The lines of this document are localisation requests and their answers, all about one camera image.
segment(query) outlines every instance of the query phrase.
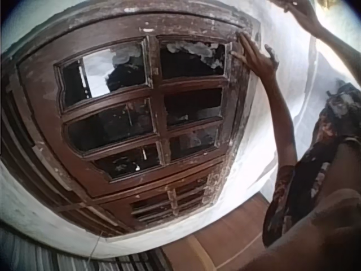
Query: wooden mullion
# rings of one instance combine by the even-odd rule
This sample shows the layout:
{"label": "wooden mullion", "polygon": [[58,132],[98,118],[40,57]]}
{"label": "wooden mullion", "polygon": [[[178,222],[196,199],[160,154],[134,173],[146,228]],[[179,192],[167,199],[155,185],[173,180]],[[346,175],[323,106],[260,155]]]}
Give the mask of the wooden mullion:
{"label": "wooden mullion", "polygon": [[167,139],[167,121],[164,105],[164,95],[160,90],[162,81],[162,69],[160,64],[160,48],[158,39],[154,36],[147,36],[146,39],[149,72],[152,93],[151,93],[151,114],[154,123],[155,131],[160,136],[160,141],[157,144],[159,153],[159,160],[161,165],[168,165],[170,163],[170,146]]}
{"label": "wooden mullion", "polygon": [[177,210],[177,211],[179,211],[179,209],[183,209],[183,208],[186,208],[186,207],[188,207],[188,206],[191,206],[191,205],[193,205],[193,204],[196,203],[196,202],[201,202],[201,203],[202,203],[202,200],[203,200],[203,196],[199,196],[198,198],[192,199],[192,200],[190,200],[189,202],[186,202],[186,203],[180,205],[180,206],[178,207],[178,210]]}
{"label": "wooden mullion", "polygon": [[196,121],[194,123],[189,123],[186,125],[174,127],[168,131],[168,137],[177,137],[182,134],[187,134],[192,131],[197,131],[200,129],[206,129],[209,127],[220,126],[223,123],[221,117],[210,117],[209,119]]}
{"label": "wooden mullion", "polygon": [[186,193],[184,193],[184,194],[182,194],[182,195],[179,195],[179,196],[177,196],[177,200],[181,200],[181,199],[184,199],[184,198],[186,198],[186,197],[188,197],[188,196],[197,194],[197,193],[199,193],[200,191],[205,190],[205,189],[207,188],[207,186],[208,186],[208,185],[205,184],[205,185],[202,185],[201,187],[197,187],[197,188],[195,188],[195,189],[193,189],[193,190],[191,190],[191,191],[189,191],[189,192],[186,192]]}
{"label": "wooden mullion", "polygon": [[153,218],[158,218],[158,217],[162,217],[164,215],[167,215],[168,213],[172,213],[173,210],[166,210],[166,211],[163,211],[163,212],[160,212],[160,213],[155,213],[154,215],[149,215],[149,216],[144,216],[144,217],[140,217],[138,218],[138,220],[140,222],[145,222],[147,223],[147,220],[150,220],[150,219],[153,219]]}
{"label": "wooden mullion", "polygon": [[[235,45],[233,43],[227,44],[226,51],[232,50],[234,46]],[[228,77],[229,83],[223,89],[221,115],[224,118],[224,122],[219,129],[219,133],[215,141],[215,145],[217,147],[228,144],[231,139],[235,112],[237,109],[237,101],[241,88],[241,73],[241,63],[232,58],[230,54],[227,54],[225,59],[225,75]]]}
{"label": "wooden mullion", "polygon": [[34,141],[35,145],[42,150],[42,156],[48,162],[48,164],[52,168],[58,170],[58,172],[49,173],[54,176],[55,179],[61,177],[62,181],[66,184],[67,187],[70,187],[71,190],[74,191],[82,200],[88,201],[90,197],[88,196],[87,192],[68,174],[62,163],[54,157],[48,145],[44,143],[45,140],[40,134],[37,125],[33,121],[33,114],[29,108],[27,96],[21,85],[20,77],[18,76],[17,71],[13,71],[11,74],[10,85],[12,93],[14,94],[14,100],[17,109],[31,139]]}
{"label": "wooden mullion", "polygon": [[100,111],[117,107],[129,100],[146,98],[151,95],[152,90],[148,86],[131,86],[122,89],[122,92],[112,92],[102,97],[85,100],[76,108],[65,111],[61,116],[64,123],[73,123],[94,115]]}
{"label": "wooden mullion", "polygon": [[168,205],[168,204],[170,204],[170,201],[167,200],[165,202],[161,202],[161,203],[153,204],[151,206],[136,209],[136,210],[132,211],[131,214],[132,215],[137,215],[139,213],[147,212],[147,211],[150,211],[150,210],[153,210],[153,209],[156,209],[158,207],[162,207],[162,206],[165,206],[165,205]]}
{"label": "wooden mullion", "polygon": [[221,166],[216,165],[214,171],[210,175],[208,175],[206,189],[204,190],[204,195],[202,200],[204,204],[211,202],[214,199],[215,195],[217,194],[215,193],[215,191],[219,189],[220,176],[221,176],[220,171],[221,171]]}
{"label": "wooden mullion", "polygon": [[[187,170],[179,172],[177,174],[172,174],[171,176],[163,178],[157,182],[148,183],[148,184],[145,184],[143,186],[139,186],[139,187],[136,187],[133,189],[128,189],[126,191],[121,191],[121,192],[114,193],[112,195],[107,195],[107,196],[103,196],[101,198],[94,199],[94,203],[95,204],[104,204],[104,203],[112,202],[112,201],[115,201],[118,199],[124,199],[124,198],[129,198],[132,196],[137,196],[140,193],[151,191],[151,190],[156,189],[161,186],[165,186],[165,185],[170,186],[170,183],[172,185],[171,188],[176,188],[177,187],[176,183],[178,184],[178,186],[182,186],[189,182],[197,180],[198,178],[202,178],[202,177],[208,175],[213,170],[213,167],[215,165],[221,163],[223,160],[224,160],[224,156],[221,156],[221,157],[215,158],[211,161],[208,161],[202,165],[198,165],[196,167],[187,169]],[[183,178],[186,179],[186,182],[181,182],[181,183],[177,182]]]}
{"label": "wooden mullion", "polygon": [[103,147],[103,148],[97,149],[92,152],[87,152],[87,153],[83,154],[82,157],[85,161],[99,160],[101,158],[104,158],[104,157],[107,157],[110,155],[114,155],[114,154],[119,154],[124,151],[129,151],[134,148],[154,144],[157,142],[158,138],[159,137],[155,134],[145,135],[145,136],[138,137],[138,138],[132,138],[127,141],[115,143],[113,145]]}
{"label": "wooden mullion", "polygon": [[175,193],[175,189],[167,191],[168,198],[170,200],[170,205],[173,210],[173,214],[175,216],[178,215],[178,202],[177,202],[177,194]]}
{"label": "wooden mullion", "polygon": [[219,89],[227,86],[228,79],[223,75],[179,77],[164,80],[160,89],[164,94],[181,93],[202,89]]}

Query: white wall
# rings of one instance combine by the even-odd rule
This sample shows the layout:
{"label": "white wall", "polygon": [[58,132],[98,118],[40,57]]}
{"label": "white wall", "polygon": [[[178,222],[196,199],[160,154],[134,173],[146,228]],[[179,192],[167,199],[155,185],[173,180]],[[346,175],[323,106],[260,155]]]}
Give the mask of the white wall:
{"label": "white wall", "polygon": [[[3,29],[2,50],[7,49],[50,15],[77,2],[80,1],[25,2]],[[310,35],[298,26],[290,14],[283,13],[283,10],[266,0],[221,2],[234,6],[261,22],[262,50],[264,51],[263,45],[267,43],[279,55],[279,85],[294,117],[299,113],[304,100]],[[273,158],[274,152],[275,142],[268,102],[262,84],[257,82],[254,105],[240,151],[219,201],[182,221],[173,221],[125,237],[101,238],[94,257],[112,257],[148,250],[175,241],[216,221],[260,190],[269,176],[255,182]],[[97,236],[86,233],[52,213],[27,193],[3,166],[1,170],[1,217],[4,221],[51,246],[79,255],[90,254]]]}

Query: broken glass pane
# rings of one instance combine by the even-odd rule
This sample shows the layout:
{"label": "broken glass pane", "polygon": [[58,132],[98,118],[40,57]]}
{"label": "broken glass pane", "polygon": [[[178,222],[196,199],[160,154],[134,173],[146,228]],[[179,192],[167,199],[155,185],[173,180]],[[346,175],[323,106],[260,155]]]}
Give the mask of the broken glass pane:
{"label": "broken glass pane", "polygon": [[217,127],[182,134],[169,139],[171,159],[175,160],[214,146]]}
{"label": "broken glass pane", "polygon": [[99,159],[94,164],[112,178],[140,172],[159,165],[157,146],[152,144],[134,148]]}
{"label": "broken glass pane", "polygon": [[63,68],[65,107],[145,83],[140,44],[117,45],[86,55]]}
{"label": "broken glass pane", "polygon": [[164,97],[168,126],[219,116],[222,89],[202,89]]}
{"label": "broken glass pane", "polygon": [[222,75],[224,56],[224,45],[218,43],[163,42],[160,51],[163,78]]}
{"label": "broken glass pane", "polygon": [[71,143],[89,151],[153,132],[149,100],[132,100],[70,124]]}

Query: peeling paint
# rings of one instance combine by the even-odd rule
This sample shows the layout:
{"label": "peeling paint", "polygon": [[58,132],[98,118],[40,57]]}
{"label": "peeling paint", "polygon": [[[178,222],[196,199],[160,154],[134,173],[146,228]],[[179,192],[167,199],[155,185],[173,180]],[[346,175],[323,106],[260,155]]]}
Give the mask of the peeling paint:
{"label": "peeling paint", "polygon": [[143,28],[144,32],[153,32],[154,28]]}
{"label": "peeling paint", "polygon": [[175,54],[179,51],[185,51],[192,55],[198,55],[201,57],[201,61],[212,69],[217,67],[223,68],[223,63],[216,58],[216,49],[219,47],[218,43],[203,43],[203,42],[187,42],[178,41],[175,43],[168,43],[167,49],[171,53]]}
{"label": "peeling paint", "polygon": [[139,9],[137,7],[127,7],[124,9],[124,12],[130,13],[130,12],[137,12]]}

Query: finger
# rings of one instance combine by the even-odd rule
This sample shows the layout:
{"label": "finger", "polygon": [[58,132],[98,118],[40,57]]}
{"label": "finger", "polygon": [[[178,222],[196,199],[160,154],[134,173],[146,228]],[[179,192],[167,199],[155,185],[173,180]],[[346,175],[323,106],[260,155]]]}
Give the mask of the finger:
{"label": "finger", "polygon": [[265,49],[266,51],[270,54],[271,56],[271,60],[274,62],[274,63],[279,63],[279,59],[277,57],[277,54],[275,52],[275,50],[273,50],[269,45],[265,45]]}
{"label": "finger", "polygon": [[234,56],[236,59],[241,60],[244,64],[248,65],[247,59],[244,55],[241,55],[237,52],[231,51],[230,54]]}
{"label": "finger", "polygon": [[256,44],[250,39],[250,37],[243,33],[244,38],[247,40],[247,43],[252,48],[253,53],[256,55],[259,53],[259,49],[257,48]]}
{"label": "finger", "polygon": [[288,3],[286,5],[286,8],[288,11],[290,11],[294,17],[299,18],[300,16],[306,16],[306,14],[302,13],[300,10],[298,10],[297,6],[293,5],[292,3]]}
{"label": "finger", "polygon": [[240,42],[245,54],[249,55],[250,57],[254,56],[254,51],[243,33],[240,33]]}

